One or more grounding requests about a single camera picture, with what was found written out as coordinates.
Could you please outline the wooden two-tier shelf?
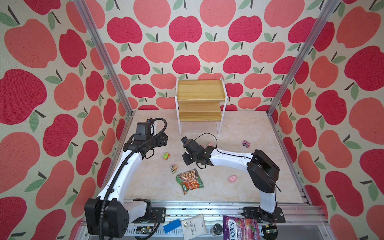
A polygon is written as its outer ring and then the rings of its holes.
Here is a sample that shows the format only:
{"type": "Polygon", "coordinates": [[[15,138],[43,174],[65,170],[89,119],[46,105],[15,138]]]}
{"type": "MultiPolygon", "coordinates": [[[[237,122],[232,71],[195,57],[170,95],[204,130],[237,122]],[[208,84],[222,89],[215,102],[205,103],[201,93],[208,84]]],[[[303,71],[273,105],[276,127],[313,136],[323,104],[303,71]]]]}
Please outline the wooden two-tier shelf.
{"type": "Polygon", "coordinates": [[[183,122],[215,122],[221,133],[229,97],[224,79],[180,80],[177,78],[175,104],[179,134],[183,122]]]}

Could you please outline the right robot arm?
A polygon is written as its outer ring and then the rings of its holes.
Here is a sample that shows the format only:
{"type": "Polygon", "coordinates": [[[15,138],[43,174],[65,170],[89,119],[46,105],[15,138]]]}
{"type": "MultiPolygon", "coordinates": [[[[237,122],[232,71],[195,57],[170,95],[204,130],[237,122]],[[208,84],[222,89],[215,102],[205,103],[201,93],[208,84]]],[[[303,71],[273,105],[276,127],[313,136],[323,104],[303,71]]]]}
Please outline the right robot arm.
{"type": "Polygon", "coordinates": [[[221,150],[217,147],[203,148],[196,140],[183,137],[181,139],[185,153],[185,164],[195,163],[198,168],[207,166],[224,166],[250,175],[254,186],[260,191],[260,205],[257,208],[245,208],[242,216],[256,219],[259,223],[285,223],[285,215],[278,207],[277,181],[280,168],[262,151],[252,153],[235,153],[221,150]]]}

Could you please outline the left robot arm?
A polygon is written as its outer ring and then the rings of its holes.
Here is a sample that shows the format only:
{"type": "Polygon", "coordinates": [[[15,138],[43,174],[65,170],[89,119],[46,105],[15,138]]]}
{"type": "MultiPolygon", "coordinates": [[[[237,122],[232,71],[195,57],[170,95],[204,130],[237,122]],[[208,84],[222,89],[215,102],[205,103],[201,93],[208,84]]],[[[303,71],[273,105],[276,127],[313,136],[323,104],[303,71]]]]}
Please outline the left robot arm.
{"type": "Polygon", "coordinates": [[[154,221],[157,229],[161,221],[152,211],[152,204],[147,199],[134,199],[127,206],[124,199],[133,174],[147,159],[147,152],[166,146],[168,136],[165,133],[167,121],[163,118],[147,119],[137,124],[137,131],[131,135],[123,147],[123,154],[113,176],[96,198],[85,203],[85,218],[88,233],[100,240],[122,238],[130,223],[154,221]]]}

